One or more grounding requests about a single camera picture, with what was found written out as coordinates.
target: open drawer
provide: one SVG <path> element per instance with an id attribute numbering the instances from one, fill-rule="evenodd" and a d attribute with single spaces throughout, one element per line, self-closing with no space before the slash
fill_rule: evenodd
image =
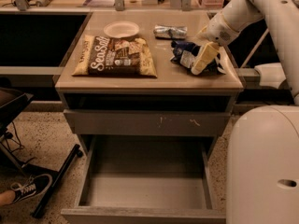
<path id="1" fill-rule="evenodd" d="M 106 136 L 93 139 L 70 223 L 225 223 L 215 210 L 209 138 Z"/>

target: drawer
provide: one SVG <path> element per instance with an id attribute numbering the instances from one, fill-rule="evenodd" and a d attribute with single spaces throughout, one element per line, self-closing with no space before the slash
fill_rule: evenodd
<path id="1" fill-rule="evenodd" d="M 97 135 L 70 223 L 225 223 L 205 138 Z"/>
<path id="2" fill-rule="evenodd" d="M 69 110 L 73 133 L 106 135 L 219 136 L 230 118 L 225 112 Z"/>

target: terrazzo floor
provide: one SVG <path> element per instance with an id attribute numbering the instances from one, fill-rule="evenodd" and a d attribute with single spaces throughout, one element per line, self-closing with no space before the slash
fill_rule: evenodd
<path id="1" fill-rule="evenodd" d="M 231 117 L 209 159 L 218 209 L 222 212 L 225 212 L 226 151 L 230 131 L 236 119 L 237 117 Z M 31 161 L 32 164 L 59 170 L 73 145 L 78 143 L 78 139 L 71 133 L 62 112 L 25 111 L 19 114 L 14 123 L 24 145 L 24 149 L 14 154 L 22 161 L 36 157 Z M 85 155 L 73 160 L 59 188 L 50 198 L 45 209 L 46 213 L 42 218 L 31 217 L 31 213 L 34 212 L 41 199 L 41 197 L 35 197 L 10 206 L 0 207 L 0 223 L 68 223 L 61 216 L 61 210 L 74 206 L 85 161 Z M 25 180 L 21 173 L 0 166 L 0 191 L 8 189 L 13 182 L 23 183 Z"/>

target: person's foot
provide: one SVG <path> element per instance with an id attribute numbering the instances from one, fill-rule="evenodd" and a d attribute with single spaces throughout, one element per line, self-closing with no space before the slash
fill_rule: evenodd
<path id="1" fill-rule="evenodd" d="M 15 192 L 16 197 L 12 203 L 43 194 L 51 183 L 52 176 L 48 174 L 30 177 L 24 185 L 13 183 L 10 188 Z"/>

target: crumpled package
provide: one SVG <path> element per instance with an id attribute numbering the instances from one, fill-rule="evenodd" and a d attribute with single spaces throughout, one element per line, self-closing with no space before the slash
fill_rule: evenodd
<path id="1" fill-rule="evenodd" d="M 187 35 L 187 27 L 155 25 L 153 33 L 155 34 L 156 38 L 185 39 Z"/>
<path id="2" fill-rule="evenodd" d="M 174 57 L 171 59 L 172 63 L 180 64 L 186 67 L 188 70 L 193 70 L 196 63 L 198 63 L 198 58 L 200 58 L 201 51 L 205 47 L 198 46 L 193 42 L 187 41 L 172 41 L 171 47 L 173 49 Z M 224 69 L 220 63 L 221 56 L 218 53 L 215 55 L 215 58 L 212 59 L 210 63 L 207 63 L 205 67 L 201 67 L 202 70 L 195 75 L 199 75 L 201 73 L 218 73 L 225 74 Z"/>
<path id="3" fill-rule="evenodd" d="M 134 41 L 85 35 L 83 49 L 72 76 L 157 77 L 150 48 L 143 38 Z"/>

